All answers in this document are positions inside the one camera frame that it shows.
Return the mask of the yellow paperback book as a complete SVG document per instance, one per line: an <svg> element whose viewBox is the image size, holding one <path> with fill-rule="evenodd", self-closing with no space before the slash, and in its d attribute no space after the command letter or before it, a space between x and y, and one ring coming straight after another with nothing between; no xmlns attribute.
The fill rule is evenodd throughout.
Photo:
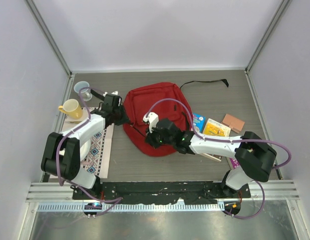
<svg viewBox="0 0 310 240"><path fill-rule="evenodd" d="M228 137L230 134L231 128L223 125L213 119L208 119L206 125L203 130L203 134L210 136L220 136L220 137ZM216 162L221 162L222 156L215 154L207 154L204 153L202 156L209 158Z"/></svg>

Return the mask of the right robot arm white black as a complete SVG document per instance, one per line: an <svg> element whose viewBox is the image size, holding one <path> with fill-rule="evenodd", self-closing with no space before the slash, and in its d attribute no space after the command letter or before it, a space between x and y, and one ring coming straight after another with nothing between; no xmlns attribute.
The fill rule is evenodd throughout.
<svg viewBox="0 0 310 240"><path fill-rule="evenodd" d="M148 125L145 141L155 149L169 145L181 154L218 155L238 161L239 166L229 170L220 184L225 197L233 197L251 181L269 180L277 153L253 132L233 137L211 136L182 131L167 118L144 117L143 121Z"/></svg>

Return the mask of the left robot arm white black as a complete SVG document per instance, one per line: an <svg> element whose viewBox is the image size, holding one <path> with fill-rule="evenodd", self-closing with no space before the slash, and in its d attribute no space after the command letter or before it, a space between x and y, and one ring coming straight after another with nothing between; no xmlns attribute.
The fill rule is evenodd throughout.
<svg viewBox="0 0 310 240"><path fill-rule="evenodd" d="M128 123L122 98L117 92L105 93L100 109L88 113L88 117L62 133L48 135L41 169L43 172L57 176L60 184L69 181L78 188L84 188L89 199L97 199L102 193L100 178L81 167L80 148L96 133L108 126Z"/></svg>

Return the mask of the light blue cup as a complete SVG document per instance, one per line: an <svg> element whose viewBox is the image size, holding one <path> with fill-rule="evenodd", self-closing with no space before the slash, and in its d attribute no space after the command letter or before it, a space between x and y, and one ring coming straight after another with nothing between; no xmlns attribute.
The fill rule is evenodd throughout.
<svg viewBox="0 0 310 240"><path fill-rule="evenodd" d="M90 84L86 81L80 81L74 85L75 93L79 94L83 101L87 102L92 99L92 94L90 92Z"/></svg>

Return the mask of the blue comic book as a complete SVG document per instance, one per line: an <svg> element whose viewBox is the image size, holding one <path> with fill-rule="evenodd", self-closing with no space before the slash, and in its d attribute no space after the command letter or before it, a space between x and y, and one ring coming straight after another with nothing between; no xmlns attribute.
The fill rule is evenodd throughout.
<svg viewBox="0 0 310 240"><path fill-rule="evenodd" d="M205 125L206 117L197 113L193 113L193 127L194 130L201 133Z"/></svg>

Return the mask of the yellow mug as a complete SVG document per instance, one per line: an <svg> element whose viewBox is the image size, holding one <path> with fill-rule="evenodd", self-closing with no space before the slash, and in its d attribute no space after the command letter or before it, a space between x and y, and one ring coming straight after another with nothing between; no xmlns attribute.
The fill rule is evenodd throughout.
<svg viewBox="0 0 310 240"><path fill-rule="evenodd" d="M69 99L58 107L58 110L69 117L78 120L83 116L83 110L76 99Z"/></svg>

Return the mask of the white paper plate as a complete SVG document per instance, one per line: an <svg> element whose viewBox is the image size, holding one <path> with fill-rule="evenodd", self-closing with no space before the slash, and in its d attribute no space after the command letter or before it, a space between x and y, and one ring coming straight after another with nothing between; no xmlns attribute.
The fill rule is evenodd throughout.
<svg viewBox="0 0 310 240"><path fill-rule="evenodd" d="M67 133L71 133L68 136L68 138L77 138L81 141L80 142L80 161L83 161L89 153L91 142L90 142L90 139L87 138L88 136L87 126L83 126L82 128L74 132L71 131L72 129L75 129L77 126L78 126L77 124L66 122L63 125L61 133L63 135L66 135Z"/></svg>

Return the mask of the patterned placemat cloth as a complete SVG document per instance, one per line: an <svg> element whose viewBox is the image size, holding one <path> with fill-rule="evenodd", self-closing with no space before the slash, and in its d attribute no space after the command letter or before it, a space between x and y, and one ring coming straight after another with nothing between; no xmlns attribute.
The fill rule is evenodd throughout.
<svg viewBox="0 0 310 240"><path fill-rule="evenodd" d="M86 158L81 161L81 168L101 179L108 178L111 145L114 125L96 132L91 138L91 147Z"/></svg>

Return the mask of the purple treehouse book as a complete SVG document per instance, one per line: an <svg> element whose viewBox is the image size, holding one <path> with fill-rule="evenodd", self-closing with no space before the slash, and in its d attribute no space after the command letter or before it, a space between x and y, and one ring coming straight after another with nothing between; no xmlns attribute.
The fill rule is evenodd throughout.
<svg viewBox="0 0 310 240"><path fill-rule="evenodd" d="M229 163L229 166L230 166L230 168L231 168L232 170L233 170L233 169L236 169L237 167L240 166L239 162L238 162L236 159L230 158L230 157L227 157L226 159L227 159L227 161L228 161L228 163Z"/></svg>

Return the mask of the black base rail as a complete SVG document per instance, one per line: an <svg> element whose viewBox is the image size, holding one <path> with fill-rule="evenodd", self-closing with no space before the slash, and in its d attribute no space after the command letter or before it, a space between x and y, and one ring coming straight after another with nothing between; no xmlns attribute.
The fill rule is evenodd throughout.
<svg viewBox="0 0 310 240"><path fill-rule="evenodd" d="M250 190L245 184L239 192L223 192L220 182L214 181L144 181L103 182L87 192L98 200L110 202L121 199L124 205L168 205L179 199L186 205L214 204L218 199L248 199Z"/></svg>

